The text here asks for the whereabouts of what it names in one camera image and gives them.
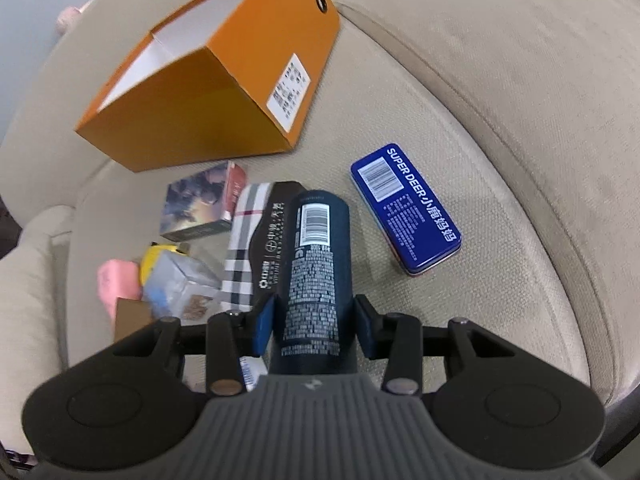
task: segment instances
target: cardboard box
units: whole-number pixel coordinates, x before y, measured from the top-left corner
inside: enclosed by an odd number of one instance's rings
[[[132,171],[285,152],[338,27],[330,0],[193,0],[129,54],[76,131]]]
[[[246,173],[234,162],[222,162],[169,184],[160,234],[172,242],[217,234],[231,229]]]
[[[153,322],[151,306],[146,301],[119,298],[116,304],[113,342],[118,342]]]

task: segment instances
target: open box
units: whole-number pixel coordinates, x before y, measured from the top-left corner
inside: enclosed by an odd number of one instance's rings
[[[132,171],[285,152],[338,27],[330,0],[193,0],[127,56],[76,131]]]

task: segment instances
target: pink toy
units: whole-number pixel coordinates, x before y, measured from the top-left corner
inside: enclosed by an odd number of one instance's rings
[[[93,0],[89,0],[80,8],[67,7],[66,9],[63,9],[62,12],[60,12],[56,20],[56,30],[58,31],[58,34],[60,34],[60,36],[68,32],[69,29],[71,29],[71,27],[76,24],[76,22],[80,18],[80,15],[86,10],[86,8],[92,1]]]
[[[118,298],[139,300],[142,296],[138,264],[124,260],[109,260],[102,264],[98,269],[98,296],[111,321],[115,321]]]

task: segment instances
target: dark blue can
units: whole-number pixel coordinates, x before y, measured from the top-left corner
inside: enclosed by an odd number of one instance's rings
[[[313,190],[286,215],[269,372],[356,373],[349,207]]]

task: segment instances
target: blue tin box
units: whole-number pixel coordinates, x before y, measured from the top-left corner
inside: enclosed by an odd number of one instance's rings
[[[397,144],[352,164],[351,177],[410,275],[439,264],[460,248],[460,231]]]

